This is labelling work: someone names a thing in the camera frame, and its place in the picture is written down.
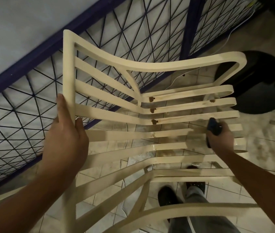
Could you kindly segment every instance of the left hand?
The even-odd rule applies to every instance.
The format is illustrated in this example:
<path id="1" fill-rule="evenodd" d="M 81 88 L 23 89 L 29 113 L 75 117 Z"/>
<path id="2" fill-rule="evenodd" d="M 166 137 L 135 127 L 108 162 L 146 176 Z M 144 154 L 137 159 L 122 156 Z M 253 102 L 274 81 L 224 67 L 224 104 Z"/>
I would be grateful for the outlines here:
<path id="1" fill-rule="evenodd" d="M 39 174 L 66 189 L 86 161 L 89 139 L 81 118 L 74 126 L 62 94 L 58 94 L 57 109 L 46 134 Z"/>

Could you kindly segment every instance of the beige plastic chair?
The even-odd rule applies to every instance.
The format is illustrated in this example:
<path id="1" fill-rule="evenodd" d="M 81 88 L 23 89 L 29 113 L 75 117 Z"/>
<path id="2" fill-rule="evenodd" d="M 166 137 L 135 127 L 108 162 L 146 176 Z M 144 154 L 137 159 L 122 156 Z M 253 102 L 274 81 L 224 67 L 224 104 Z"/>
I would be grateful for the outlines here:
<path id="1" fill-rule="evenodd" d="M 85 55 L 98 60 L 104 64 L 113 66 L 120 72 L 132 86 L 132 89 L 117 82 L 113 78 L 104 74 L 100 70 L 94 68 L 88 63 L 75 57 L 75 50 L 78 50 Z M 230 68 L 225 74 L 219 77 L 214 83 L 190 86 L 184 88 L 170 89 L 151 93 L 140 94 L 139 87 L 129 71 L 138 72 L 164 72 L 185 70 L 202 66 L 209 66 L 223 62 L 234 61 L 236 64 Z M 109 121 L 117 121 L 123 123 L 137 125 L 155 125 L 155 124 L 173 124 L 179 122 L 188 122 L 196 120 L 208 120 L 210 117 L 217 119 L 236 118 L 239 117 L 238 111 L 218 111 L 213 113 L 202 113 L 195 115 L 185 115 L 177 117 L 166 117 L 160 119 L 142 119 L 124 115 L 116 112 L 111 112 L 99 108 L 94 108 L 86 105 L 75 103 L 75 92 L 92 96 L 105 102 L 118 105 L 135 113 L 141 114 L 158 114 L 172 111 L 182 111 L 196 108 L 206 108 L 210 106 L 232 106 L 236 104 L 235 98 L 220 98 L 222 96 L 233 93 L 231 85 L 221 85 L 225 80 L 233 76 L 241 70 L 246 64 L 245 55 L 241 52 L 227 52 L 217 55 L 211 55 L 202 58 L 166 62 L 166 63 L 144 63 L 135 62 L 122 58 L 118 58 L 111 54 L 98 49 L 83 38 L 74 34 L 69 30 L 64 30 L 63 38 L 63 95 L 69 107 L 69 112 L 72 121 L 75 121 L 76 116 L 88 117 L 93 119 L 102 119 Z M 75 69 L 82 70 L 90 74 L 93 78 L 102 83 L 105 83 L 128 96 L 137 100 L 137 105 L 125 101 L 119 97 L 109 94 L 103 90 L 95 88 L 89 84 L 75 79 Z M 207 100 L 212 94 L 215 99 Z M 203 96 L 203 101 L 185 103 L 181 105 L 171 105 L 146 109 L 141 107 L 141 103 L 151 103 L 157 101 L 167 101 L 179 98 L 188 98 L 193 96 Z M 229 128 L 232 131 L 242 130 L 240 124 L 230 124 Z M 203 134 L 206 132 L 205 127 L 176 129 L 168 131 L 156 132 L 122 132 L 122 131 L 102 131 L 102 130 L 87 130 L 86 131 L 90 142 L 96 141 L 112 141 L 112 140 L 128 140 L 128 139 L 147 139 L 154 137 L 169 137 L 182 135 Z M 235 139 L 235 145 L 244 144 L 244 138 Z M 154 150 L 170 150 L 170 149 L 188 149 L 193 147 L 205 146 L 203 143 L 191 142 L 189 139 L 186 142 L 167 143 L 146 145 L 123 150 L 110 151 L 89 155 L 82 170 L 102 166 L 103 164 L 124 159 L 130 156 L 135 156 L 141 153 Z M 247 152 L 236 150 L 236 153 L 243 157 L 247 157 Z M 211 169 L 163 169 L 148 171 L 147 167 L 153 164 L 160 163 L 192 163 L 192 162 L 215 162 L 219 168 Z M 231 179 L 239 183 L 231 170 L 226 168 L 227 165 L 216 155 L 191 155 L 191 156 L 166 156 L 153 157 L 135 163 L 119 171 L 113 172 L 106 176 L 100 177 L 83 185 L 76 187 L 75 181 L 63 195 L 63 217 L 62 217 L 62 232 L 64 233 L 83 233 L 97 223 L 112 209 L 118 206 L 128 196 L 130 196 L 139 187 L 143 186 L 141 194 L 137 199 L 134 207 L 128 217 L 119 223 L 113 225 L 104 232 L 132 232 L 149 223 L 181 216 L 262 216 L 264 212 L 256 204 L 239 204 L 239 203 L 194 203 L 194 204 L 178 204 L 160 208 L 153 208 L 147 211 L 144 206 L 147 200 L 150 182 L 178 182 L 178 181 L 209 181 L 219 179 Z M 104 190 L 124 178 L 134 174 L 135 172 L 144 169 L 145 174 L 119 192 L 103 201 L 101 204 L 85 213 L 83 216 L 76 219 L 76 204 L 87 199 L 90 196 Z M 15 193 L 17 190 L 6 193 L 0 196 L 0 201 L 7 196 Z"/>

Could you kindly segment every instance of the black shoe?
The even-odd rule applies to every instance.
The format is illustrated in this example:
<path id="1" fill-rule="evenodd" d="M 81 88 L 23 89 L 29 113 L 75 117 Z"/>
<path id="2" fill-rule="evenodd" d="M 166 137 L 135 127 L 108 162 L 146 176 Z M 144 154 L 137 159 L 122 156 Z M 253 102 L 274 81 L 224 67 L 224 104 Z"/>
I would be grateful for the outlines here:
<path id="1" fill-rule="evenodd" d="M 187 167 L 187 169 L 194 169 L 194 168 L 198 168 L 194 165 L 190 165 Z M 186 182 L 186 186 L 187 186 L 187 189 L 191 186 L 196 186 L 198 187 L 200 190 L 202 190 L 202 192 L 204 193 L 205 192 L 205 182 Z"/>
<path id="2" fill-rule="evenodd" d="M 158 191 L 158 202 L 160 207 L 171 204 L 181 204 L 174 190 L 169 186 L 164 186 Z"/>

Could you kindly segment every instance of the gray pants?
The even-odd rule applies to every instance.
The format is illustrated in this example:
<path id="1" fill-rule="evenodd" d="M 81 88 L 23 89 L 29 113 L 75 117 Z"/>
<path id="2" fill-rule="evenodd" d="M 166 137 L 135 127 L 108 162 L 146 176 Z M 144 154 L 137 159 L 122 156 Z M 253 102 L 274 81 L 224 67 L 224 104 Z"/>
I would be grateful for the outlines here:
<path id="1" fill-rule="evenodd" d="M 207 203 L 203 192 L 191 186 L 186 192 L 186 203 Z M 196 233 L 240 233 L 240 231 L 223 216 L 191 216 L 192 226 Z M 169 233 L 192 233 L 187 217 L 170 219 Z"/>

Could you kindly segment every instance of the hand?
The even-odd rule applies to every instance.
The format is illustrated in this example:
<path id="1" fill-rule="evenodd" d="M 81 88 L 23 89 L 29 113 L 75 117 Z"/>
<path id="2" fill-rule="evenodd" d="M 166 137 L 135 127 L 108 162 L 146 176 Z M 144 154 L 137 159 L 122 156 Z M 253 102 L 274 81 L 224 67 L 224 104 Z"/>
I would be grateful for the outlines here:
<path id="1" fill-rule="evenodd" d="M 58 116 L 45 137 L 39 174 L 65 190 L 86 161 L 89 139 L 81 118 L 74 126 L 62 94 L 58 94 L 57 109 Z"/>
<path id="2" fill-rule="evenodd" d="M 233 133 L 230 131 L 227 123 L 220 122 L 220 125 L 222 126 L 222 132 L 218 136 L 215 136 L 211 131 L 206 132 L 211 148 L 217 155 L 220 153 L 220 151 L 234 152 Z"/>

